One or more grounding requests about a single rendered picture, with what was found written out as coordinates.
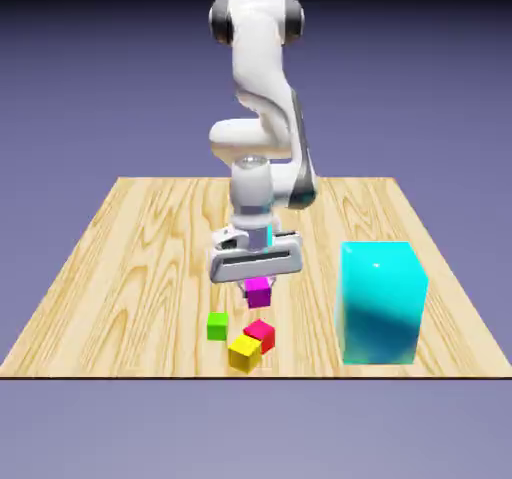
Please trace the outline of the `small green cube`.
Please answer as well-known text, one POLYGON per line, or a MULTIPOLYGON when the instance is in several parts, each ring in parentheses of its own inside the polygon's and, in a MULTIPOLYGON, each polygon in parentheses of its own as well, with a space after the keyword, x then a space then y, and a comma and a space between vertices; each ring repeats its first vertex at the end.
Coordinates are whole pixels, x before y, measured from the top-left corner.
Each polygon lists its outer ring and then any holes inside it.
POLYGON ((207 318, 207 339, 209 341, 226 341, 229 329, 227 312, 210 312, 207 318))

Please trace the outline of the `small magenta cube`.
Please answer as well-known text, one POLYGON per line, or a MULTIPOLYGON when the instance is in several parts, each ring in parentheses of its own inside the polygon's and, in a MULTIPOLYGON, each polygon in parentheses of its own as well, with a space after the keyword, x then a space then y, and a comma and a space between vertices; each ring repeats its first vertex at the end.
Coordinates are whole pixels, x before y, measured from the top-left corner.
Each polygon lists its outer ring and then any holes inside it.
POLYGON ((271 283, 268 277, 249 278, 244 281, 245 298, 250 309, 271 305, 271 283))

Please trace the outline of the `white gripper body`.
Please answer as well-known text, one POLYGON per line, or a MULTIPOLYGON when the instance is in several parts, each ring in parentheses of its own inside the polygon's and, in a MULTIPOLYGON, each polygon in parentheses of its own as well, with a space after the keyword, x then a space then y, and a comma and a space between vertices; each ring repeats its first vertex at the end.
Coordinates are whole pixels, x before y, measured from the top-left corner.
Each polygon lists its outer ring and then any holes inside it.
POLYGON ((210 253, 209 276, 213 283, 240 282, 275 277, 302 269, 302 239, 298 232, 278 232, 272 243, 251 249, 246 231, 220 231, 210 253))

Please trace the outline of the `large cyan box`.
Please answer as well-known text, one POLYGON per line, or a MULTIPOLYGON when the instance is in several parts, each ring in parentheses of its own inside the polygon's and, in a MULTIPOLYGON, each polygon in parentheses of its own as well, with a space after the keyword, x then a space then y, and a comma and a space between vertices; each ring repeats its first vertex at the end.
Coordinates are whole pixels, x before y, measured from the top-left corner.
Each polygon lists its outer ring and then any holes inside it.
POLYGON ((407 241, 345 241, 334 323, 342 361, 414 361, 429 279, 407 241))

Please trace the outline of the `small yellow cube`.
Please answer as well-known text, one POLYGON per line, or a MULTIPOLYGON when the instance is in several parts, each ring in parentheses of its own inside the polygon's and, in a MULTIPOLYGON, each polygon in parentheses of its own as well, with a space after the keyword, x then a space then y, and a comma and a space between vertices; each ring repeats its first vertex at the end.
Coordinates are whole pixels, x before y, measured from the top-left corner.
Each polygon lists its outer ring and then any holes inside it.
POLYGON ((261 360, 261 342, 246 334, 239 335, 228 347, 229 365, 250 373, 261 360))

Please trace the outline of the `small red cube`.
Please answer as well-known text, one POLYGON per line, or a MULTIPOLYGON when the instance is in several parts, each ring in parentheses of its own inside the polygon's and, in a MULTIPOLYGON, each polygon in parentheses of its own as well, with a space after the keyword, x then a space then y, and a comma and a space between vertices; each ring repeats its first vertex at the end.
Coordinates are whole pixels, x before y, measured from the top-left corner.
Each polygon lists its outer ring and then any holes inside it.
POLYGON ((261 354, 264 355, 275 346, 275 328, 262 319, 257 319, 243 329, 243 333, 261 344, 261 354))

